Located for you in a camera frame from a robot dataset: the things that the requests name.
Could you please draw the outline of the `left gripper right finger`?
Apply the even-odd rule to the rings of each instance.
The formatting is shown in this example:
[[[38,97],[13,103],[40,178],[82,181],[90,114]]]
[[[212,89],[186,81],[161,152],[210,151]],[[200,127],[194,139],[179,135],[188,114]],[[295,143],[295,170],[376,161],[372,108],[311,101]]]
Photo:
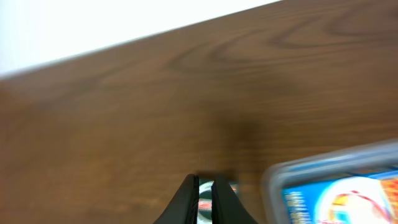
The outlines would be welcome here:
[[[224,177],[213,182],[211,197],[213,224],[257,224]]]

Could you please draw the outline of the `blue Cool Fever box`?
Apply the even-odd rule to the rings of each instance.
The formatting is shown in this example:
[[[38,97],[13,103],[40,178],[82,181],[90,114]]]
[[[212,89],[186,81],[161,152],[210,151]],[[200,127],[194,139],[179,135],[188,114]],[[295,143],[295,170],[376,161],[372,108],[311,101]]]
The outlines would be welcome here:
[[[349,172],[341,179],[282,191],[291,223],[397,223],[397,168]]]

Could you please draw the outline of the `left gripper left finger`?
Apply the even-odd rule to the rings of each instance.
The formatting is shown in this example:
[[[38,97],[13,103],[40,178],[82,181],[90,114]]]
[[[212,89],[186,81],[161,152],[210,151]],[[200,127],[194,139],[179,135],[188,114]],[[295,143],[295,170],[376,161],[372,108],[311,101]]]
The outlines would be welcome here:
[[[188,174],[154,224],[197,224],[199,177]]]

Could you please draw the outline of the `green Zam-Buk ointment box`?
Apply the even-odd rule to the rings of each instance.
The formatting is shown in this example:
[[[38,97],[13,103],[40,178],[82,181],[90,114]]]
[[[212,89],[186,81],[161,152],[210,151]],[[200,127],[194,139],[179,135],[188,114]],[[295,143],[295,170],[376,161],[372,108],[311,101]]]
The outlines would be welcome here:
[[[214,181],[210,179],[199,180],[199,200],[197,224],[212,224],[212,186]]]

